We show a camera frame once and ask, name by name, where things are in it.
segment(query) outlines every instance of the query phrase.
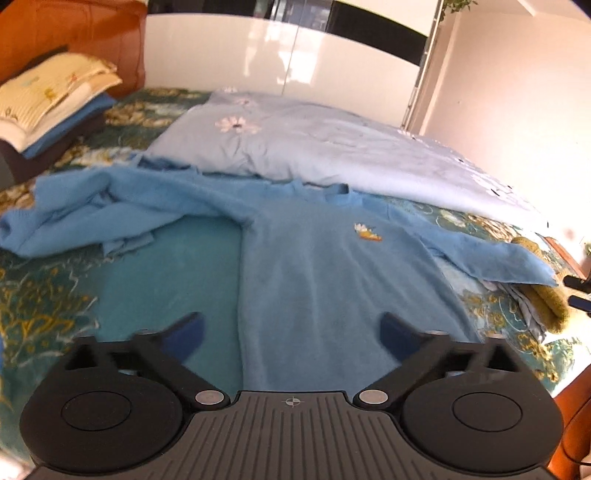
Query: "round black disc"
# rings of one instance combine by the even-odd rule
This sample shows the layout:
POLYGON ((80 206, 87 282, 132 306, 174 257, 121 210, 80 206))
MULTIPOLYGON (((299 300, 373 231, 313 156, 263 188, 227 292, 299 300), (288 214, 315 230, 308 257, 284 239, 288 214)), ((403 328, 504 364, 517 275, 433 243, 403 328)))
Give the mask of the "round black disc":
POLYGON ((526 375, 465 372, 423 385, 402 407, 403 428, 417 448, 463 471, 499 474, 543 465, 560 441, 562 418, 526 375))
POLYGON ((178 398, 159 383, 80 369, 51 390, 34 393, 21 415, 21 434, 38 463, 71 473, 106 473, 163 450, 182 416, 178 398))

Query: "wooden bed frame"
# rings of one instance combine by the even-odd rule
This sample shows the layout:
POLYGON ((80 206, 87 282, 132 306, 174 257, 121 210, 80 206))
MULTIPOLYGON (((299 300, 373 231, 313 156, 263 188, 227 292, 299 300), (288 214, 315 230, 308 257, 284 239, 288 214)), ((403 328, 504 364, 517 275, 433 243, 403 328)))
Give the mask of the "wooden bed frame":
POLYGON ((0 13, 0 83, 58 47, 109 60, 122 97, 144 86, 147 7, 134 0, 14 0, 0 13))
MULTIPOLYGON (((0 12, 0 83, 31 59, 67 46, 69 51, 115 63, 123 84, 109 93, 116 97, 132 93, 144 85, 146 14, 147 7, 135 0, 14 0, 0 12)), ((547 240, 577 275, 585 276, 556 240, 547 240)), ((591 367, 556 398, 565 424, 589 397, 591 367)), ((566 432, 564 441, 569 453, 581 459, 589 452, 591 407, 579 417, 566 432)), ((578 471, 561 447, 552 458, 550 469, 560 480, 573 480, 578 471)))

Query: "yellow striped pillowcase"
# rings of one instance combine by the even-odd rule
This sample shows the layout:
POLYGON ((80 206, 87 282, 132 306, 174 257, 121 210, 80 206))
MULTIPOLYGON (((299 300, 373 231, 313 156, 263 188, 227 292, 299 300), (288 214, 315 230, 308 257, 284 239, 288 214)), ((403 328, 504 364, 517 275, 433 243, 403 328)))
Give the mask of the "yellow striped pillowcase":
POLYGON ((87 82, 79 85, 59 105, 44 115, 37 126, 29 133, 25 132, 15 122, 0 118, 0 138, 10 143, 15 150, 22 152, 49 132, 49 130, 85 106, 85 104, 90 102, 98 94, 120 84, 121 81, 114 73, 103 73, 93 76, 87 82))
POLYGON ((0 86, 0 119, 16 123, 26 133, 65 96, 93 76, 116 67, 78 53, 61 53, 0 86))

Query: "potted plant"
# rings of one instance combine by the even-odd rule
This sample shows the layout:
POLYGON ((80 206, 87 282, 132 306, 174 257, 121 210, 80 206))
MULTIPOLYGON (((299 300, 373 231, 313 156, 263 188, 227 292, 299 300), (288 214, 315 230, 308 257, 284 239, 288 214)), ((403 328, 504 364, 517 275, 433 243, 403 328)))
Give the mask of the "potted plant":
POLYGON ((478 2, 476 0, 443 0, 440 20, 443 21, 446 13, 455 14, 461 12, 465 8, 470 10, 471 5, 478 5, 478 2))

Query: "white glossy wardrobe door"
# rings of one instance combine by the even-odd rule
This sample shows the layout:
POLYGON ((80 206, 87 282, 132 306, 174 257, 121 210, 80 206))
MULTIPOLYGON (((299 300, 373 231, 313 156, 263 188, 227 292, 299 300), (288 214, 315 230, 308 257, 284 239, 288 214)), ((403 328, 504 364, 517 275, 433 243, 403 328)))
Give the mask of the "white glossy wardrobe door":
POLYGON ((280 95, 297 28, 234 15, 149 15, 146 86, 232 86, 280 95))
POLYGON ((284 95, 400 126, 419 67, 346 38, 300 27, 284 95))

